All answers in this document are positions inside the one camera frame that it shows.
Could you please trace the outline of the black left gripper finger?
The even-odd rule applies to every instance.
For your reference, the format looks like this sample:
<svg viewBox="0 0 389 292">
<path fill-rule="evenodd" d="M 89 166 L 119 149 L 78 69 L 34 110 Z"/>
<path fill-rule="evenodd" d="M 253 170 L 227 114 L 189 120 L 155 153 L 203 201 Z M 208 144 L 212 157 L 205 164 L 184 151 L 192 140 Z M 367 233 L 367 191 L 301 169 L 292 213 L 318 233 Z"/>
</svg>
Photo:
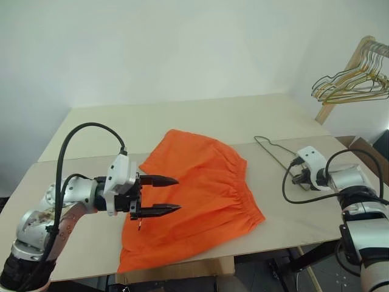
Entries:
<svg viewBox="0 0 389 292">
<path fill-rule="evenodd" d="M 161 217 L 173 213 L 181 208 L 176 204 L 154 204 L 151 207 L 141 207 L 138 213 L 139 218 Z"/>
<path fill-rule="evenodd" d="M 140 184 L 143 186 L 166 187 L 178 184 L 174 178 L 160 175 L 140 175 Z"/>
</svg>

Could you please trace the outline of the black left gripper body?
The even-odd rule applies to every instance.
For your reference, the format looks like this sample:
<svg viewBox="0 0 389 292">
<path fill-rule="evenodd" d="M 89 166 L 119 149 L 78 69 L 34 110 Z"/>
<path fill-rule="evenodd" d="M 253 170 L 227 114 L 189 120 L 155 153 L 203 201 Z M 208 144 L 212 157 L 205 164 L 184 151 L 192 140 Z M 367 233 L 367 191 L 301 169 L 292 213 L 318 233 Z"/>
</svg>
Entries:
<svg viewBox="0 0 389 292">
<path fill-rule="evenodd" d="M 129 213 L 131 220 L 142 217 L 142 185 L 140 174 L 136 172 L 133 184 L 126 183 L 120 186 L 114 195 L 114 206 L 117 212 Z"/>
</svg>

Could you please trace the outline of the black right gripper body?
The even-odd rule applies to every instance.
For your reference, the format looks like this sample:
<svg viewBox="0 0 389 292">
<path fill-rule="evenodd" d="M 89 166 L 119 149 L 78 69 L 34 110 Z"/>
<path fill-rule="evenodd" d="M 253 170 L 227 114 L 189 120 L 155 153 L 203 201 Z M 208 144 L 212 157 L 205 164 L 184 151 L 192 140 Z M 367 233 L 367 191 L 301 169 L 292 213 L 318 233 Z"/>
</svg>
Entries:
<svg viewBox="0 0 389 292">
<path fill-rule="evenodd" d="M 298 184 L 304 190 L 317 190 L 317 188 L 311 182 L 311 173 L 308 168 L 302 169 L 301 173 L 303 174 L 301 179 L 301 184 Z"/>
</svg>

